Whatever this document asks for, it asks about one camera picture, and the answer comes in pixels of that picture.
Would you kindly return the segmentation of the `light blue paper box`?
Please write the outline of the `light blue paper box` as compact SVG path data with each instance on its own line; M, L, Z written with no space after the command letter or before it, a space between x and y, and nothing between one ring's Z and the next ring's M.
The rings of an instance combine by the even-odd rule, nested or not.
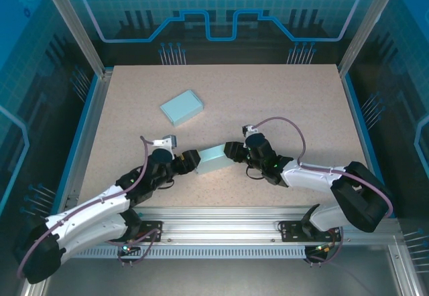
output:
M196 173L202 175L232 166L234 161L225 155L224 150L225 144L199 151L200 162L196 168Z
M160 106L174 127L192 119L204 109L202 101L192 90L187 90Z

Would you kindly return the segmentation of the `blue table edge strip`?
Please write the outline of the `blue table edge strip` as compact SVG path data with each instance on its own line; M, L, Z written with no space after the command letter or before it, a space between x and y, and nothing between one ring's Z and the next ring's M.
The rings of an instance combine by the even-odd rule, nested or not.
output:
M74 156L76 155L76 150L78 148L78 143L80 141L81 138L81 134L82 134L82 130L84 127L84 123L86 121L86 117L90 108L90 104L91 101L93 99L93 95L95 92L95 88L97 87L99 78L97 75L94 75L93 79L91 80L91 84L90 84L90 88L88 91L88 95L86 97L86 100L84 102L84 106L80 115L80 119L76 128L76 132L74 134L74 138L69 150L69 154L64 166L64 170L62 172L62 177L60 178L60 183L58 185L58 189L56 191L56 195L54 197L54 202L52 204L51 207L51 213L55 214L56 212L58 212L59 208L60 208L60 204L66 189L66 182L68 180L68 176L72 167L72 162L74 160Z
M363 113L361 112L361 107L359 105L359 101L349 74L346 73L346 75L342 77L341 80L350 111L353 116L353 121L357 130L367 167L381 182L384 182L369 132L363 118Z

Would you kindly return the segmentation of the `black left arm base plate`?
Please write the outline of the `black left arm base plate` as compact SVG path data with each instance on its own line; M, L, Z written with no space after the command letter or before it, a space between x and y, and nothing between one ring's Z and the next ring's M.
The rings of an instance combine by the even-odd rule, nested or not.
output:
M129 244L137 241L143 242L160 242L162 237L162 221L142 221L139 225L130 226L126 229L123 236L116 239L110 239L107 242L113 244Z

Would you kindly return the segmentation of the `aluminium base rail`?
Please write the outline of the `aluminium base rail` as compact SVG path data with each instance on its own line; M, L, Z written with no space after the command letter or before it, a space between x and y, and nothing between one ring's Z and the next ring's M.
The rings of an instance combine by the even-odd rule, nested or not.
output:
M309 206L236 208L136 208L143 221L163 222L158 246L281 245L278 222L301 220ZM403 244L397 219L382 220L372 233L343 225L345 246Z

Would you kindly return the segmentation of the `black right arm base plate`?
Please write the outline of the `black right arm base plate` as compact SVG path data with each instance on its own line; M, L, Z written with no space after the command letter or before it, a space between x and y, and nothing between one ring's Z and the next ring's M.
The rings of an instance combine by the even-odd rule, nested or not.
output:
M319 231L310 223L301 221L280 221L278 231L282 242L339 242L341 234L337 230Z

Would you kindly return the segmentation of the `aluminium frame post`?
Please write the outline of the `aluminium frame post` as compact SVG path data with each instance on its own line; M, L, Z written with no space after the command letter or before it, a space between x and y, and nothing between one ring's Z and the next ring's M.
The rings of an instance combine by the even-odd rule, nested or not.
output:
M368 11L339 64L339 76L341 79L345 78L353 62L356 60L388 2L389 0L373 0L371 2Z
M107 78L110 78L111 76L108 75L104 64L97 54L97 51L77 13L75 12L70 0L52 0L52 2L56 6L66 26L70 30L70 33L72 34L97 77L102 80L107 80Z

